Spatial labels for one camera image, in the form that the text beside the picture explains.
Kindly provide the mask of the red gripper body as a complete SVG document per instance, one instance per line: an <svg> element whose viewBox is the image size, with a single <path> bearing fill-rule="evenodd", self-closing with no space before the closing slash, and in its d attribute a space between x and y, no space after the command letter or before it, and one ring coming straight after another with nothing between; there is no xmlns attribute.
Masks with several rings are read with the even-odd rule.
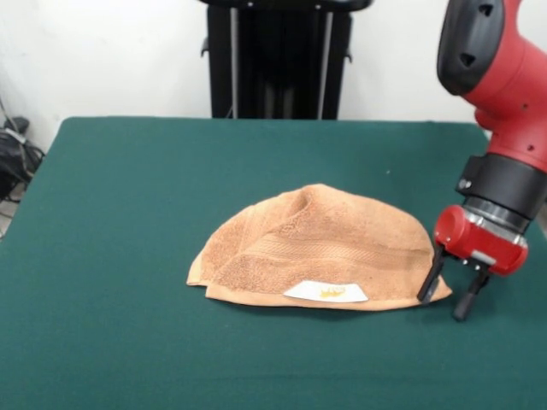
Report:
<svg viewBox="0 0 547 410"><path fill-rule="evenodd" d="M462 206L447 207L433 230L434 242L448 255L486 266L499 276L520 269L528 256L526 239Z"/></svg>

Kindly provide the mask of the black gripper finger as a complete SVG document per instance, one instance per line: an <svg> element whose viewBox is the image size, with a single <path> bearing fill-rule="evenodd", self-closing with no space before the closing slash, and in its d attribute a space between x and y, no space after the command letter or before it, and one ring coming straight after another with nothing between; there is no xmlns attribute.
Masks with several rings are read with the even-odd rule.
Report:
<svg viewBox="0 0 547 410"><path fill-rule="evenodd" d="M432 300L432 297L438 288L445 255L444 246L434 247L431 269L417 294L417 299L420 303L429 303Z"/></svg>
<svg viewBox="0 0 547 410"><path fill-rule="evenodd" d="M473 309L473 305L481 290L487 286L491 278L491 273L486 270L480 270L469 285L467 292L462 296L456 304L452 316L455 320L466 320Z"/></svg>

